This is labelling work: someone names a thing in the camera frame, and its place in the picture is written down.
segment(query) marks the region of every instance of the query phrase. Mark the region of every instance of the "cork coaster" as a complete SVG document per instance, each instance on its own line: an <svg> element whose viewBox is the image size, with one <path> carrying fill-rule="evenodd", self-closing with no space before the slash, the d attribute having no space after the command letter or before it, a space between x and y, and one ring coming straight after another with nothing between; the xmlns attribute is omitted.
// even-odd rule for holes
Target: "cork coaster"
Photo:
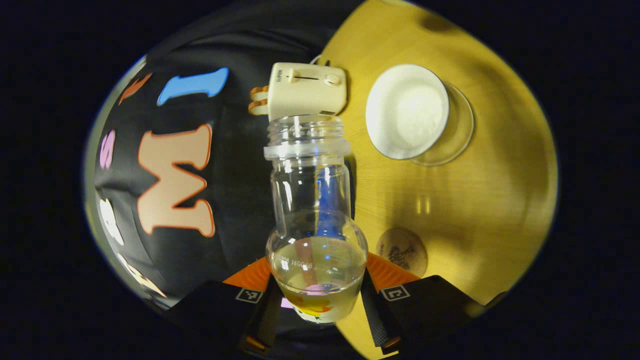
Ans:
<svg viewBox="0 0 640 360"><path fill-rule="evenodd" d="M419 277L427 270L427 251L420 238L401 227L389 229L380 236L376 254Z"/></svg>

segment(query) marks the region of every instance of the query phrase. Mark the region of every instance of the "letter m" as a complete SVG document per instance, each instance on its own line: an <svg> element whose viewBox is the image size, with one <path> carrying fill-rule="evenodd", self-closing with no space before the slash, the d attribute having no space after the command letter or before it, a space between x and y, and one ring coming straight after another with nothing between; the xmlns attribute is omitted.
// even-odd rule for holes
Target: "letter m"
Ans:
<svg viewBox="0 0 640 360"><path fill-rule="evenodd" d="M210 152L211 126L207 124L194 131L167 135L147 131L142 136L138 163L158 178L138 198L138 216L147 234L152 234L155 227L177 227L213 236L213 212L206 200L198 199L190 208L178 207L206 188L207 181L176 166L191 164L202 170L209 162Z"/></svg>

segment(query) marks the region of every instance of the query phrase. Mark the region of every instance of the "orange gripper part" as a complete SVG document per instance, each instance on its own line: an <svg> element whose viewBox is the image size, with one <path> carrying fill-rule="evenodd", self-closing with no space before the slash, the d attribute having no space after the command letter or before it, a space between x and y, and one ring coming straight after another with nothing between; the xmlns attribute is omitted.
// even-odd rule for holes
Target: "orange gripper part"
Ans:
<svg viewBox="0 0 640 360"><path fill-rule="evenodd" d="M239 288L266 291L270 276L271 269L269 268L269 264L267 264L267 259L261 258L231 275L223 282Z"/></svg>
<svg viewBox="0 0 640 360"><path fill-rule="evenodd" d="M367 270L371 276L373 286L376 288L376 293L391 286L420 280L420 277L372 252L369 253L369 259L367 260Z"/></svg>

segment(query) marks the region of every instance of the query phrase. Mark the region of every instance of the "black cloth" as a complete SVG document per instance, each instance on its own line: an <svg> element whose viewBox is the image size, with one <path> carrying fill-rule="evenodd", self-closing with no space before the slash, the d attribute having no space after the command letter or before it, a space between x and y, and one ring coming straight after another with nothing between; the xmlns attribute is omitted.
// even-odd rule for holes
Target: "black cloth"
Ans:
<svg viewBox="0 0 640 360"><path fill-rule="evenodd" d="M248 113L250 90L268 85L276 62L308 63L358 3L318 6L302 1L251 1L215 12L153 48L146 65L127 86L151 76L134 95L111 108L100 138L116 130L113 161L108 170L101 169L97 149L95 189L99 198L109 199L126 241L119 245L108 236L109 244L171 299L181 299L206 280L222 281L264 256L266 239L275 225L271 163L262 153L268 141L268 121L266 116ZM157 104L174 76L184 78L224 67L228 78L214 97L189 94ZM180 167L204 178L207 186L180 206L207 200L215 234L206 238L196 229L168 227L147 234L141 230L136 203L157 178L138 163L142 136L147 131L155 135L192 131L202 124L212 129L207 166L201 170ZM161 305L162 297L144 290ZM335 326L319 328L284 309L272 356L294 359L309 354L314 358L359 357Z"/></svg>

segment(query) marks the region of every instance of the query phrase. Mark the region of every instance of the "yellow table surface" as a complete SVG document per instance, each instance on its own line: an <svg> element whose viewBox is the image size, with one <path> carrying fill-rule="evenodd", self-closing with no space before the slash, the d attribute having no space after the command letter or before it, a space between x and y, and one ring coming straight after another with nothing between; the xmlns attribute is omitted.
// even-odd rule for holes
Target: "yellow table surface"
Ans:
<svg viewBox="0 0 640 360"><path fill-rule="evenodd" d="M386 230L404 227L427 250L424 277L440 275L481 304L509 290L543 245L557 201L556 149L525 83L455 24L400 1L360 5L325 47L319 63L326 60L348 74L349 101L339 116L356 161L355 221L369 250ZM474 109L471 142L450 163L391 160L369 139L369 90L402 63L433 71ZM384 357L373 345L362 299L337 326L363 356Z"/></svg>

